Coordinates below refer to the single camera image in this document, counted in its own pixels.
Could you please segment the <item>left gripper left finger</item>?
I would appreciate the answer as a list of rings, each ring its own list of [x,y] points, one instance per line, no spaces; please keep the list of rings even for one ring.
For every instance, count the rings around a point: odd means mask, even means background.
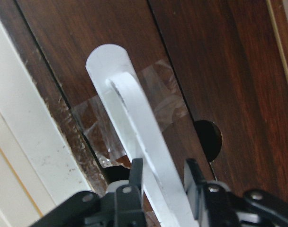
[[[103,197],[92,191],[78,192],[33,223],[33,226],[145,227],[142,175],[143,160],[135,158],[126,184]]]

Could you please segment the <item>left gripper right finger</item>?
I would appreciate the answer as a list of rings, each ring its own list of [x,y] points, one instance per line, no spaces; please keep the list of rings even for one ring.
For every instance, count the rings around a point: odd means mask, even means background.
[[[184,189],[201,227],[288,227],[288,203],[260,189],[236,196],[221,181],[208,181],[195,159],[184,164]]]

